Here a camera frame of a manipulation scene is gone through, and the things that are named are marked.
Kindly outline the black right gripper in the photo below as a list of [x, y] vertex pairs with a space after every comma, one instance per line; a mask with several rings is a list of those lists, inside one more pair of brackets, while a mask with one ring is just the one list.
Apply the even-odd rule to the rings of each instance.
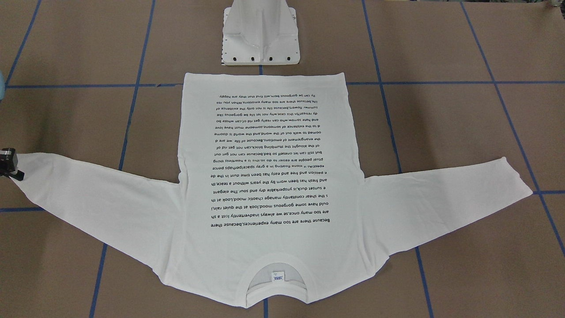
[[2, 148], [0, 151], [0, 174], [22, 181], [25, 173], [17, 169], [17, 155], [14, 148]]

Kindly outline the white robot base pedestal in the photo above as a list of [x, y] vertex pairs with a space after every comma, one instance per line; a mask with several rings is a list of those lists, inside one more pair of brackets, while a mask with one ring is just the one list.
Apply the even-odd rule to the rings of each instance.
[[300, 60], [295, 9], [284, 0], [235, 0], [224, 10], [222, 64], [289, 65]]

